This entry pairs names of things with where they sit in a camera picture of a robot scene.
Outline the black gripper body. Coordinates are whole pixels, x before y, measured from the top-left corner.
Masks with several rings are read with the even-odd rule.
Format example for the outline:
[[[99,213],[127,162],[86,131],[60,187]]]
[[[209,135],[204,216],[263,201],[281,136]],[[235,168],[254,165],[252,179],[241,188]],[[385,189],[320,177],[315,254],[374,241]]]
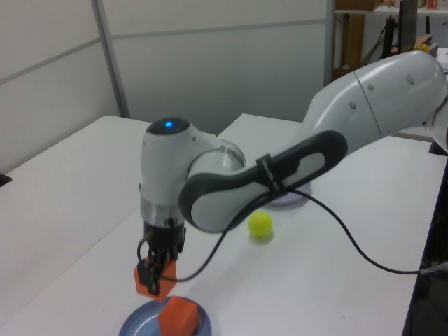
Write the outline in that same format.
[[[184,222],[163,227],[145,222],[143,233],[146,236],[149,232],[151,233],[147,239],[149,256],[160,257],[167,254],[169,258],[168,249],[175,245],[181,245],[181,252],[183,251],[186,238]]]

